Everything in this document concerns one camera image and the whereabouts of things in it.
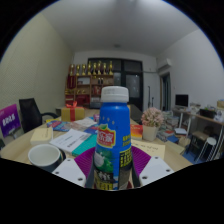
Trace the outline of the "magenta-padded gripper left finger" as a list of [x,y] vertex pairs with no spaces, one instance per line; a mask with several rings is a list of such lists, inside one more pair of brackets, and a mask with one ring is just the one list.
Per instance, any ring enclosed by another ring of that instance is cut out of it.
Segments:
[[53,174],[84,188],[94,184],[93,155],[95,148],[90,148],[75,159],[65,159]]

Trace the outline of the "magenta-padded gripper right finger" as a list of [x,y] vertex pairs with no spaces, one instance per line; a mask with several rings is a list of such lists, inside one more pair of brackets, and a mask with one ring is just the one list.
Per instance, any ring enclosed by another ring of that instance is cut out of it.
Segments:
[[132,147],[132,159],[132,180],[135,188],[146,186],[173,173],[159,156],[150,156],[135,146]]

